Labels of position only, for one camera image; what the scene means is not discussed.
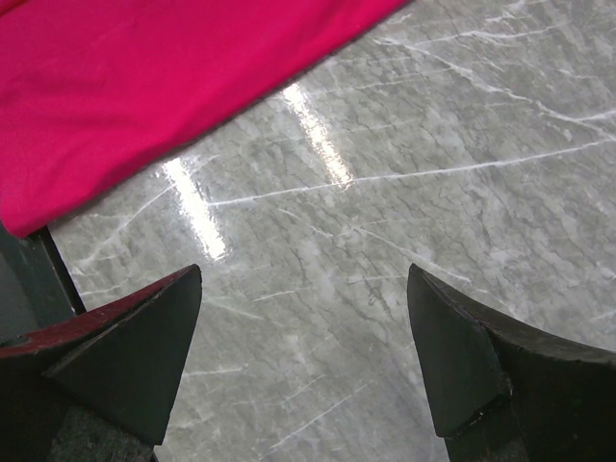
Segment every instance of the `glossy floor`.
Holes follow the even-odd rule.
[[[417,0],[54,237],[89,307],[189,263],[162,461],[441,461],[415,262],[616,349],[616,5]]]

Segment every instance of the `marble floor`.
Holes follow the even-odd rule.
[[[89,308],[203,270],[161,460],[447,460],[412,262],[616,350],[615,42],[609,0],[417,0],[55,223]]]

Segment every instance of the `black pointed object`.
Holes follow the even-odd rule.
[[[200,300],[191,266],[0,347],[0,460],[47,460],[67,447],[71,419],[103,418],[135,441],[161,444]]]
[[[413,265],[411,328],[449,459],[616,460],[616,354],[516,321]]]

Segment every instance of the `pink fabric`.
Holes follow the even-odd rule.
[[[405,0],[0,0],[0,218],[25,236]]]

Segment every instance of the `white vein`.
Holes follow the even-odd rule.
[[[609,311],[607,313],[603,313],[602,315],[599,315],[599,316],[596,316],[594,318],[591,318],[590,321],[604,320],[605,318],[610,318],[610,317],[612,317],[614,315],[616,315],[616,310]]]
[[[242,372],[244,368],[233,369],[217,369],[214,371],[194,371],[194,372],[182,372],[183,377],[196,377],[201,375],[220,375],[224,373]]]
[[[315,378],[314,380],[311,380],[310,382],[308,382],[306,385],[304,385],[303,387],[301,387],[299,390],[297,390],[297,392],[293,393],[291,396],[289,396],[288,398],[285,398],[284,401],[282,402],[287,402],[289,399],[293,399],[298,395],[301,395],[305,390],[307,390],[308,388],[310,388],[311,385],[313,385],[314,383],[318,382],[319,380],[321,380],[322,378],[324,378],[325,375],[319,375],[317,378]]]
[[[275,294],[269,294],[269,295],[264,295],[264,296],[260,296],[259,298],[255,298],[252,301],[263,301],[263,300],[268,300],[270,298],[274,298],[275,296],[280,296],[280,295],[286,295],[286,294],[294,294],[297,291],[282,291],[282,292],[276,292]]]
[[[253,320],[267,321],[265,318],[263,318],[261,316],[253,315],[251,313],[247,313],[246,311],[241,311],[241,310],[238,310],[236,308],[231,308],[230,306],[225,306],[222,303],[216,302],[216,301],[214,301],[211,298],[208,298],[205,301],[210,302],[211,304],[213,304],[217,308],[221,308],[221,309],[226,310],[226,311],[228,311],[230,313],[235,313],[236,315],[245,316],[245,317],[251,318]]]
[[[363,389],[365,389],[366,387],[368,387],[371,383],[373,383],[374,380],[371,380],[370,382],[368,382],[365,385],[362,385],[361,387],[359,387],[357,390],[355,390],[353,393],[351,393],[350,395],[348,395],[347,397],[341,399],[340,401],[338,401],[336,404],[334,404],[333,406],[331,406],[329,409],[327,409],[326,411],[321,412],[320,414],[317,415],[317,417],[315,417],[312,421],[310,421],[309,423],[301,426],[300,428],[298,428],[296,431],[288,434],[287,436],[285,436],[284,438],[282,438],[280,441],[278,441],[278,443],[276,443],[275,445],[269,447],[268,451],[263,454],[259,460],[263,460],[265,457],[269,456],[270,454],[274,453],[277,451],[278,448],[280,448],[280,446],[284,445],[288,440],[290,440],[291,438],[295,437],[296,435],[298,435],[299,433],[301,433],[303,430],[305,430],[306,428],[308,428],[310,425],[314,424],[316,421],[322,419],[323,417],[325,417],[327,414],[329,414],[330,412],[332,412],[333,410],[335,410],[337,407],[339,407],[341,404],[345,403],[346,401],[348,401],[349,399],[351,399],[352,397],[354,397],[355,395],[357,395],[359,392],[361,392]]]

